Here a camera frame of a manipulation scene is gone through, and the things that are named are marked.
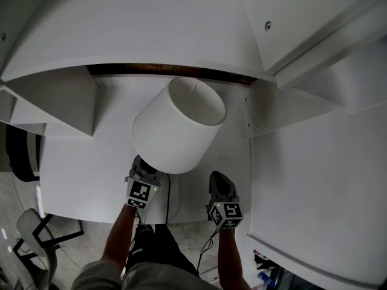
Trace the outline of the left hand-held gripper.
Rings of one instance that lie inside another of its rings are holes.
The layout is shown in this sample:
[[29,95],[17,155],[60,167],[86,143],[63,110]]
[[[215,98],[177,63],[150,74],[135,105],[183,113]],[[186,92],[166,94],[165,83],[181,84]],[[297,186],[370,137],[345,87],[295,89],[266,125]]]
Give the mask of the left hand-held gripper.
[[161,172],[137,155],[129,176],[125,177],[126,202],[134,208],[145,209],[161,187]]

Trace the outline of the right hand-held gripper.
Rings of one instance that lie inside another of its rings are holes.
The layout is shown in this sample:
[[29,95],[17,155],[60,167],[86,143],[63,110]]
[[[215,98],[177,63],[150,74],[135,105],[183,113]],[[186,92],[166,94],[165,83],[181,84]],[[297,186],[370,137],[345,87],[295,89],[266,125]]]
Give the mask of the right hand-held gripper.
[[244,217],[232,181],[226,175],[213,171],[209,178],[209,191],[210,201],[206,205],[208,219],[214,222],[216,229],[236,228]]

